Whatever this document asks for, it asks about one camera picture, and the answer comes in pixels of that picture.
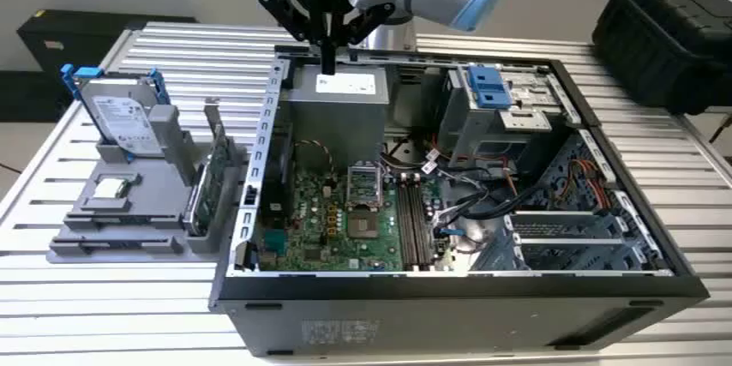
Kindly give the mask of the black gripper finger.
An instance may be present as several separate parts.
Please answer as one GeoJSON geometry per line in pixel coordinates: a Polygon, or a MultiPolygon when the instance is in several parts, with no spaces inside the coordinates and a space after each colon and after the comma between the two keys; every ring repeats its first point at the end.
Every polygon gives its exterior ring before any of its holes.
{"type": "Polygon", "coordinates": [[[343,24],[341,17],[336,19],[327,47],[327,73],[329,75],[335,74],[337,50],[348,45],[359,44],[389,19],[395,10],[395,3],[383,3],[363,11],[347,24],[343,24]]]}
{"type": "Polygon", "coordinates": [[[319,0],[259,0],[277,23],[299,41],[320,49],[321,74],[328,74],[325,12],[319,0]]]}

